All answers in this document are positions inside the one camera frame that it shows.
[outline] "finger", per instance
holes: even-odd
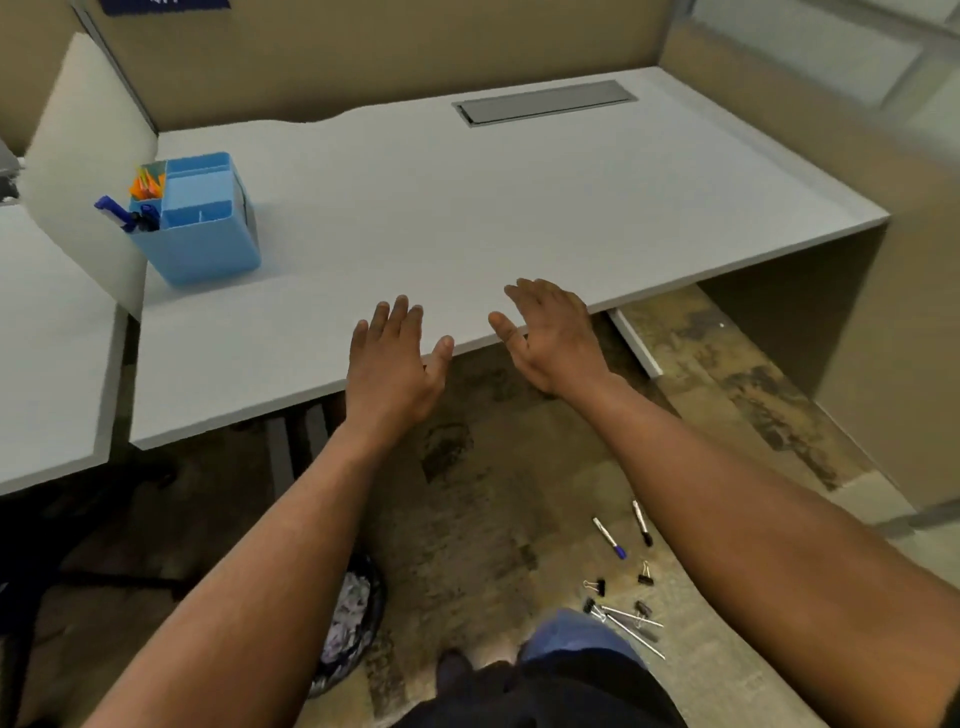
[[[368,324],[365,319],[360,319],[353,328],[353,338],[350,339],[350,364],[356,361],[357,356],[363,350],[363,345],[367,343]]]
[[[400,335],[407,336],[417,342],[417,351],[420,350],[420,331],[423,323],[423,306],[417,304],[410,309],[410,313],[403,320]]]
[[[570,300],[570,302],[573,303],[573,307],[580,311],[580,313],[582,313],[584,316],[590,315],[589,311],[587,311],[587,304],[584,303],[583,299],[581,299],[577,294],[575,294],[573,291],[564,291],[563,293]]]
[[[510,356],[519,357],[521,360],[526,358],[527,340],[516,330],[514,322],[499,311],[494,311],[487,317],[487,321],[490,322],[500,341],[507,345]]]
[[[540,298],[540,287],[536,285],[532,280],[529,279],[516,279],[516,287],[521,291],[528,293],[533,296],[537,301],[541,301]]]
[[[528,324],[533,323],[531,319],[536,319],[540,313],[540,302],[537,300],[537,297],[526,288],[521,288],[518,285],[504,286],[503,292],[514,302],[516,310],[520,312],[524,320]]]
[[[387,324],[383,328],[384,333],[389,333],[393,336],[400,335],[400,325],[403,323],[403,320],[407,317],[407,306],[409,305],[407,297],[403,294],[400,294],[396,297],[394,302],[394,310],[390,314],[390,318],[387,319]]]
[[[426,379],[431,386],[444,388],[446,371],[450,368],[450,359],[453,358],[453,337],[443,336],[437,342],[430,354],[430,361],[426,364]]]
[[[370,332],[367,334],[367,340],[376,341],[380,338],[380,335],[383,333],[383,327],[387,323],[387,314],[390,313],[390,304],[386,301],[381,301],[376,305],[376,310],[373,312],[373,318],[370,320]]]
[[[536,279],[534,285],[537,287],[541,301],[566,303],[566,292],[556,283],[546,279]]]

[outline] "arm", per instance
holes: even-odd
[[[507,286],[517,367],[597,430],[697,588],[835,725],[935,728],[960,685],[960,592],[828,500],[714,445],[612,375],[587,309]]]
[[[294,724],[373,473],[444,389],[453,341],[420,364],[406,298],[350,344],[347,419],[317,460],[157,630],[86,728]]]

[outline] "pen holder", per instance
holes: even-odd
[[[130,212],[152,205],[158,231],[134,231],[131,240],[170,285],[236,276],[258,268],[253,208],[226,152],[167,159],[145,165],[163,196],[131,198]]]

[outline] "desk surface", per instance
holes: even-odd
[[[470,128],[453,102],[616,79],[637,101]],[[151,448],[343,388],[356,321],[422,303],[423,349],[494,340],[518,276],[591,310],[880,224],[886,213],[658,68],[165,133],[227,151],[263,266],[188,289],[148,269],[132,441]]]
[[[0,206],[0,495],[107,462],[127,315]]]

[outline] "beige cubicle wall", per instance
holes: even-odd
[[[498,87],[657,61],[669,0],[232,0],[106,17],[108,46],[161,131]]]
[[[916,505],[960,497],[960,177],[872,112],[687,21],[661,65],[886,207],[707,292]]]
[[[67,0],[0,2],[0,139],[15,154],[26,152],[70,38],[81,29]]]

